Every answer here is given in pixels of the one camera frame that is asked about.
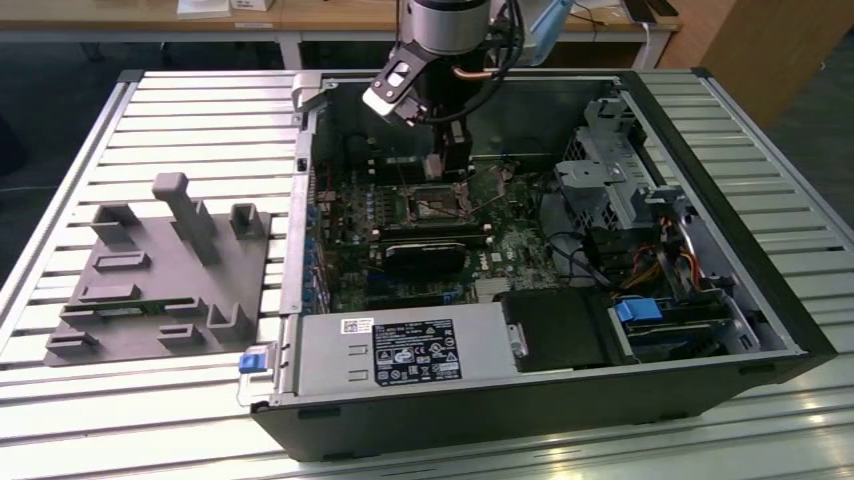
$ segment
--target copper pipe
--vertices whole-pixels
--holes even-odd
[[[470,82],[476,82],[480,80],[488,80],[492,78],[492,72],[467,72],[459,67],[454,67],[451,69],[454,72],[454,76],[460,80],[468,80]]]

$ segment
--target blue latch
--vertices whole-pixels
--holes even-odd
[[[654,298],[629,298],[617,305],[621,322],[649,322],[662,319],[662,311]]]
[[[240,355],[240,373],[262,373],[267,371],[267,353],[244,353]]]

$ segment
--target black computer case side panel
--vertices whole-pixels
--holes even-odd
[[[677,169],[683,177],[683,187],[690,188],[699,198],[711,217],[707,221],[717,225],[723,234],[726,242],[735,252],[747,274],[793,340],[813,357],[802,368],[793,370],[789,375],[778,377],[775,380],[777,382],[785,382],[810,368],[831,360],[837,356],[837,350],[830,340],[827,340],[821,327],[815,324],[813,316],[747,229],[723,192],[721,192],[711,175],[701,164],[641,76],[629,71],[621,74],[621,80],[637,102],[639,113],[650,123],[653,129],[650,133],[655,134],[662,144],[661,147],[667,150],[670,157],[674,159]]]
[[[256,404],[252,417],[295,460],[359,458],[697,416],[807,361],[781,358],[303,407]]]

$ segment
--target table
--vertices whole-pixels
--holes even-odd
[[[266,12],[232,11],[203,20],[176,18],[176,0],[0,0],[0,42],[232,42],[274,41],[286,68],[302,69],[300,43],[392,41],[395,0],[276,0]],[[681,23],[661,17],[649,42],[622,8],[570,17],[560,42],[627,42],[641,49],[635,68],[654,68]]]
[[[294,72],[148,72],[117,84],[0,290],[4,478],[727,480],[850,474],[854,233],[714,79],[685,70],[641,76],[839,358],[697,418],[307,464],[288,458],[235,401],[239,354],[44,367],[47,336],[96,239],[87,227],[95,204],[128,201],[140,217],[168,214],[148,190],[149,179],[165,171],[186,172],[190,193],[212,213],[254,202],[274,214],[259,341],[278,334]],[[232,116],[242,118],[240,128],[227,128]],[[663,154],[649,149],[667,182],[677,181]]]

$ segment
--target aluminum slatted table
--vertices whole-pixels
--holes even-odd
[[[183,171],[212,213],[274,213],[259,341],[278,332],[296,129],[292,72],[149,72],[120,82],[0,292],[0,478],[835,478],[854,471],[851,231],[717,82],[643,75],[838,359],[699,418],[299,464],[236,398],[239,354],[41,365],[96,237],[99,203],[167,215],[149,193]],[[650,145],[662,174],[675,182]],[[264,393],[264,379],[252,391]]]

